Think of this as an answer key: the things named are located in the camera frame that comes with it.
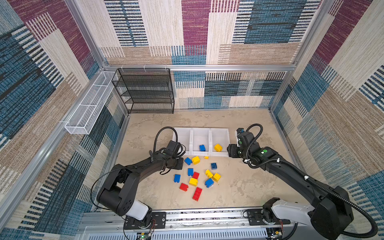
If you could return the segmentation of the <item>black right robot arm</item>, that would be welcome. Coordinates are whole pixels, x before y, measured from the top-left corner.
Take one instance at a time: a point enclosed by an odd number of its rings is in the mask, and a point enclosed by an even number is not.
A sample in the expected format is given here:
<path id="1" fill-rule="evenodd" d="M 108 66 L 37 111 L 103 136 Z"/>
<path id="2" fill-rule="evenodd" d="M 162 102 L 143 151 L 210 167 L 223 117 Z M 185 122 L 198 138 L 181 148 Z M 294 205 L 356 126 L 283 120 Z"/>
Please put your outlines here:
<path id="1" fill-rule="evenodd" d="M 315 180 L 294 164 L 286 161 L 270 147 L 260 147 L 250 130 L 237 129 L 237 143 L 227 147 L 229 157 L 241 158 L 252 169 L 261 169 L 275 175 L 301 194 L 308 207 L 290 204 L 280 198 L 268 200 L 261 211 L 266 224 L 276 224 L 278 220 L 291 220 L 312 226 L 316 232 L 328 240 L 335 240 L 345 233 L 354 220 L 352 206 L 347 191 Z"/>

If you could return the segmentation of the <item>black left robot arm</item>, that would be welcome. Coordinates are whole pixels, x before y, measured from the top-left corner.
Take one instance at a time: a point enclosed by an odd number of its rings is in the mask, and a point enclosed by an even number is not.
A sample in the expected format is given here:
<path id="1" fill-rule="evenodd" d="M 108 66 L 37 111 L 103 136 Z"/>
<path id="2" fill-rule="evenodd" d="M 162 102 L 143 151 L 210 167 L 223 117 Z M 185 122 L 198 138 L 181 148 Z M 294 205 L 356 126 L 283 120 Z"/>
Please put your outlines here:
<path id="1" fill-rule="evenodd" d="M 149 151 L 149 157 L 133 165 L 115 165 L 108 173 L 96 200 L 118 216 L 127 216 L 148 223 L 152 209 L 136 200 L 139 183 L 150 175 L 165 170 L 181 170 L 185 146 L 170 141 L 167 147 Z"/>

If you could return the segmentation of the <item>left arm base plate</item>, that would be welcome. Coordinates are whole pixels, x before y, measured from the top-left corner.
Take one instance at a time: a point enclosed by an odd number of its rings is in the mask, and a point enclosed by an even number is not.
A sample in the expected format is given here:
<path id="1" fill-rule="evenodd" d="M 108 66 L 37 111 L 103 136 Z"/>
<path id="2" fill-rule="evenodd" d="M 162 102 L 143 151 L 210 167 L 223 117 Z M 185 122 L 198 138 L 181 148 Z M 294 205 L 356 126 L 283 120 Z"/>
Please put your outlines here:
<path id="1" fill-rule="evenodd" d="M 133 217 L 126 216 L 124 230 L 149 230 L 164 229 L 167 220 L 166 212 L 151 212 L 147 214 L 143 220 L 137 220 Z"/>

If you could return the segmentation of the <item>dark blue lego brick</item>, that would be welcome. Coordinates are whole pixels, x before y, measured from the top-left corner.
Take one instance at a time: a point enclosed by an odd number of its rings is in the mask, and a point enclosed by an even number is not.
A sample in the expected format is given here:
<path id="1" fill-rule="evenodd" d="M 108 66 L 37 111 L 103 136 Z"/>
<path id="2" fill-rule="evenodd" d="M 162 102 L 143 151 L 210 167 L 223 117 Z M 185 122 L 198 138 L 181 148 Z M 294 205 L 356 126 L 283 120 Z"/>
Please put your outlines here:
<path id="1" fill-rule="evenodd" d="M 212 170 L 216 170 L 218 167 L 217 167 L 217 164 L 216 163 L 211 163 L 211 169 Z"/>

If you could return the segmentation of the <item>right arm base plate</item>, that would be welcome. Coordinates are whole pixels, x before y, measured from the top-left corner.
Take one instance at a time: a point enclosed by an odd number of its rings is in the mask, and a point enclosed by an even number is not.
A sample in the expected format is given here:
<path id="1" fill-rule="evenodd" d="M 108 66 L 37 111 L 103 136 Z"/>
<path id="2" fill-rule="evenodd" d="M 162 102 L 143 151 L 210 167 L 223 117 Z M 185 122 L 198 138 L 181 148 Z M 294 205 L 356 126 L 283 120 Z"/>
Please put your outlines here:
<path id="1" fill-rule="evenodd" d="M 289 225 L 290 220 L 278 219 L 272 211 L 264 209 L 248 209 L 243 213 L 243 217 L 249 221 L 250 226 L 263 225 Z"/>

